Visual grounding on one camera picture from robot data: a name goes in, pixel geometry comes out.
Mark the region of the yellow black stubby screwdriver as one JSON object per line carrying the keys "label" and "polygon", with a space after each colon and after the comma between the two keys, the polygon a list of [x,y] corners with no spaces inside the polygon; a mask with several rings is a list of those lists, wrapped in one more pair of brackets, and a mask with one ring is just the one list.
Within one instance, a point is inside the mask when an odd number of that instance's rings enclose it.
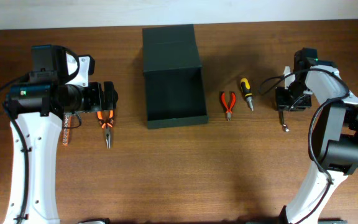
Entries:
{"label": "yellow black stubby screwdriver", "polygon": [[241,84],[242,94],[244,95],[244,99],[245,99],[248,107],[250,108],[250,110],[253,111],[254,110],[253,94],[251,91],[250,83],[249,83],[248,79],[242,78],[240,81],[240,84]]}

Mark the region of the orange black long-nose pliers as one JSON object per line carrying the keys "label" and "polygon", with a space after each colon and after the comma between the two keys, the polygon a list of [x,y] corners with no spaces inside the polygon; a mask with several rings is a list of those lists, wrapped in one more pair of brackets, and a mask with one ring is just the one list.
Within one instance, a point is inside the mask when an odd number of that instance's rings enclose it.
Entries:
{"label": "orange black long-nose pliers", "polygon": [[106,140],[106,147],[108,149],[111,148],[111,130],[113,128],[114,125],[114,111],[110,110],[109,111],[109,116],[107,119],[104,118],[104,112],[103,111],[98,111],[97,112],[97,117],[98,117],[98,121],[99,124],[101,126],[101,128],[104,130],[104,137]]}

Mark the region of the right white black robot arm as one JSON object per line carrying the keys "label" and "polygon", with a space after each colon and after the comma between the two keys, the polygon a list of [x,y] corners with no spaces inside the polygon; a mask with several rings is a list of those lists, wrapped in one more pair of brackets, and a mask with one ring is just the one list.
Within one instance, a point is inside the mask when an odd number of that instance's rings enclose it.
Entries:
{"label": "right white black robot arm", "polygon": [[275,89],[280,113],[303,111],[316,97],[308,131],[310,168],[295,198],[282,208],[279,223],[318,223],[334,191],[358,169],[358,97],[341,79],[337,65],[320,60],[315,49],[294,54],[283,87]]}

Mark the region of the orange socket bit rail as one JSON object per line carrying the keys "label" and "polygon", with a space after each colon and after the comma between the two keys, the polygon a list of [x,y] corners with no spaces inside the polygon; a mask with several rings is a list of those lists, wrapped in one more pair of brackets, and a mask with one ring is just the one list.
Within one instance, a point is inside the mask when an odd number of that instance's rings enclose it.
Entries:
{"label": "orange socket bit rail", "polygon": [[62,144],[67,146],[70,141],[70,125],[71,125],[71,115],[66,114],[63,120],[63,135],[62,135]]}

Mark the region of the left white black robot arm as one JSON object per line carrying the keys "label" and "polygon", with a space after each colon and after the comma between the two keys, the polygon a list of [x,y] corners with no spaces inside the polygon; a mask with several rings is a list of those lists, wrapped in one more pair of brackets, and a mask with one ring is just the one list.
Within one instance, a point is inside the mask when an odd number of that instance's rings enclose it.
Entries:
{"label": "left white black robot arm", "polygon": [[67,117],[96,113],[111,147],[118,99],[113,82],[89,82],[95,61],[59,45],[35,45],[32,70],[9,83],[2,107],[13,140],[5,223],[60,223],[55,181],[57,147],[74,127]]}

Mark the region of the silver offset ring wrench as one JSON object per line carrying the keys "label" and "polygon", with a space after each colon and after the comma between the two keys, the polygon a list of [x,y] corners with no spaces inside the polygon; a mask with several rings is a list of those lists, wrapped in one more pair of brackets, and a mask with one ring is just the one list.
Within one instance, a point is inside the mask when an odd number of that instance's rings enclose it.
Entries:
{"label": "silver offset ring wrench", "polygon": [[284,130],[286,133],[289,132],[289,128],[288,128],[288,126],[287,126],[286,123],[285,123],[285,118],[284,118],[283,111],[280,110],[280,111],[278,112],[278,114],[279,114],[279,118],[280,118],[280,124],[282,125],[283,130]]}

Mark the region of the small red cutting pliers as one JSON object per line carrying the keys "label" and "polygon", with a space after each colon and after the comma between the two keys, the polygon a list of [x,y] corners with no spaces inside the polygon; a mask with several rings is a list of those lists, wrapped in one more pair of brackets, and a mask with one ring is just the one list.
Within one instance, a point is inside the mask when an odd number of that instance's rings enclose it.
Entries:
{"label": "small red cutting pliers", "polygon": [[226,114],[226,119],[230,121],[232,119],[233,108],[236,104],[236,94],[233,91],[229,92],[230,99],[229,101],[226,100],[226,94],[224,91],[221,91],[219,94],[220,102],[224,108],[224,112]]}

